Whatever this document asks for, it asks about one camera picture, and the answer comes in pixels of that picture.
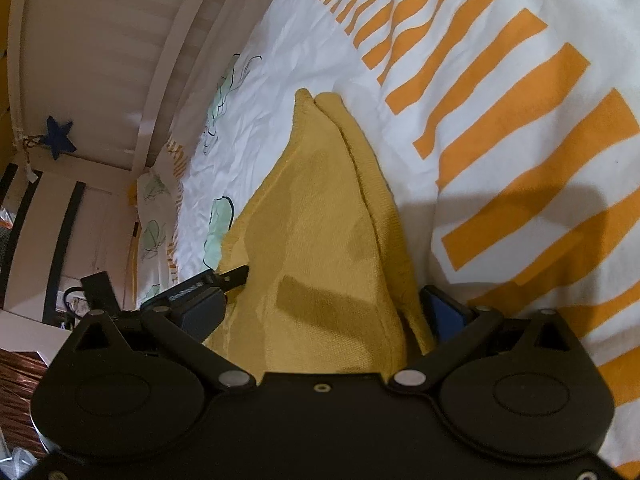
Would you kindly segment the mustard yellow knit garment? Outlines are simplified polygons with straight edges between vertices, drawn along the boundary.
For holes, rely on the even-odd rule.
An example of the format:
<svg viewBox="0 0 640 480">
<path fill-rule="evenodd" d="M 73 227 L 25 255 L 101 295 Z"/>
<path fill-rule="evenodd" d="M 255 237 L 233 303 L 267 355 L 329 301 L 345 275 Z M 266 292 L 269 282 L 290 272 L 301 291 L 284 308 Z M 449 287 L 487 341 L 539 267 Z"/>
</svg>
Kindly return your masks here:
<svg viewBox="0 0 640 480">
<path fill-rule="evenodd" d="M 393 195 L 341 98 L 295 95 L 288 145 L 221 245 L 246 266 L 210 350 L 256 377 L 393 375 L 430 352 Z"/>
</svg>

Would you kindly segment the dark blue star ornament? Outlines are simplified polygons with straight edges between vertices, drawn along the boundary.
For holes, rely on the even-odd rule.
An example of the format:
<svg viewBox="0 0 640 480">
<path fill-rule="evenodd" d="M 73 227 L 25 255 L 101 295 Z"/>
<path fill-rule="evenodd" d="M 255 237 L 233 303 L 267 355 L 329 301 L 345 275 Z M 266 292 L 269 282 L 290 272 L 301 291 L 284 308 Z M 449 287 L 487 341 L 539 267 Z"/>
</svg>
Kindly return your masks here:
<svg viewBox="0 0 640 480">
<path fill-rule="evenodd" d="M 75 144 L 70 140 L 72 122 L 59 124 L 52 116 L 48 116 L 46 126 L 47 132 L 40 143 L 50 148 L 54 160 L 58 160 L 62 153 L 73 154 L 77 151 Z"/>
</svg>

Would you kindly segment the white leaf print bedsheet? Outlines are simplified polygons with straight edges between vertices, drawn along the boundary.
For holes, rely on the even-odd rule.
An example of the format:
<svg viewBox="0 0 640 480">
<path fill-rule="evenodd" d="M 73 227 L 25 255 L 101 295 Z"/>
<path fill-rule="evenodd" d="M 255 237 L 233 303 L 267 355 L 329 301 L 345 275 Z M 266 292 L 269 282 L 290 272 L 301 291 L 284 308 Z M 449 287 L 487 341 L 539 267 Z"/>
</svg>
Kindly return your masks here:
<svg viewBox="0 0 640 480">
<path fill-rule="evenodd" d="M 638 474 L 639 0 L 227 0 L 138 182 L 139 300 L 201 270 L 299 88 L 364 122 L 421 283 L 565 309 L 614 394 L 603 456 Z"/>
</svg>

